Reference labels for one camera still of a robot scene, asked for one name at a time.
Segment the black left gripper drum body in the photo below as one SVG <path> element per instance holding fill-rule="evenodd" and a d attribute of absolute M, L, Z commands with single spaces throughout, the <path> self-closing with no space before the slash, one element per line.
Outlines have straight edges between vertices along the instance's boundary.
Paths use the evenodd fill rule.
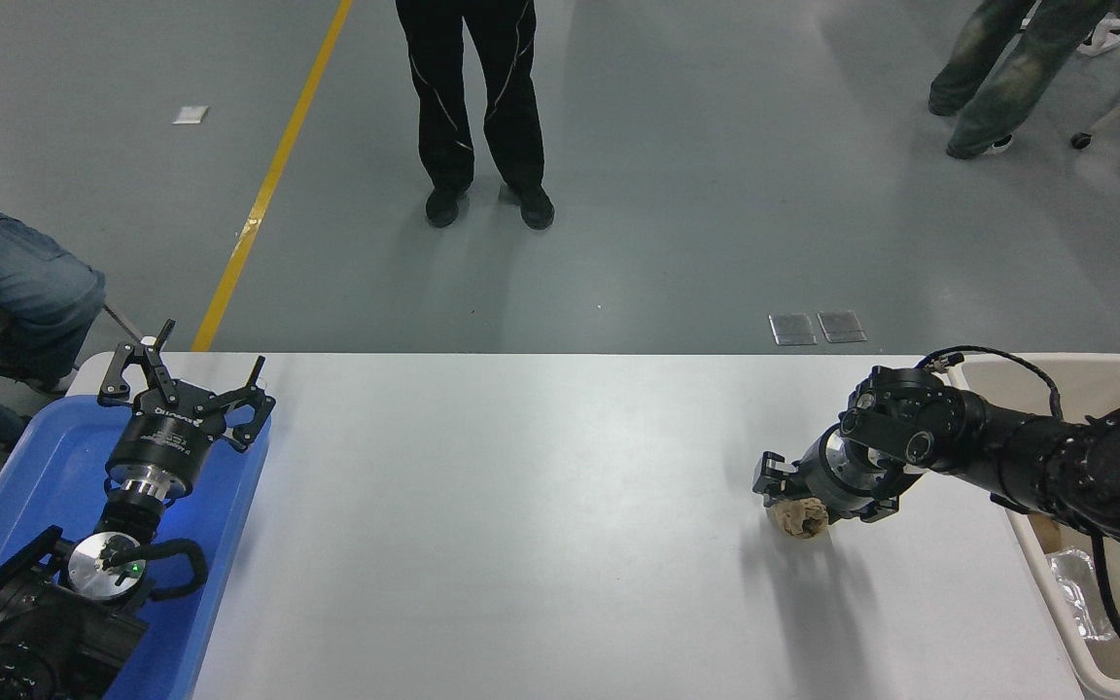
<path fill-rule="evenodd" d="M 153 469 L 169 473 L 172 484 L 198 480 L 214 439 L 227 428 L 226 413 L 198 416 L 196 408 L 215 399 L 204 388 L 179 384 L 177 398 L 178 404 L 169 407 L 159 389 L 137 395 L 124 433 L 108 460 L 108 477 L 124 483 Z"/>

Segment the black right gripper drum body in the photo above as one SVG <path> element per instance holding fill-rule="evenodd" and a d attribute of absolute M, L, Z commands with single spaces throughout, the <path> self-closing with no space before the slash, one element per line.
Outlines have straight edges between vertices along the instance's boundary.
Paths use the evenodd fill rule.
<path fill-rule="evenodd" d="M 897 458 L 848 441 L 840 433 L 822 433 L 800 458 L 799 466 L 813 497 L 830 515 L 853 515 L 864 500 L 859 495 L 905 493 L 920 480 L 920 470 Z"/>

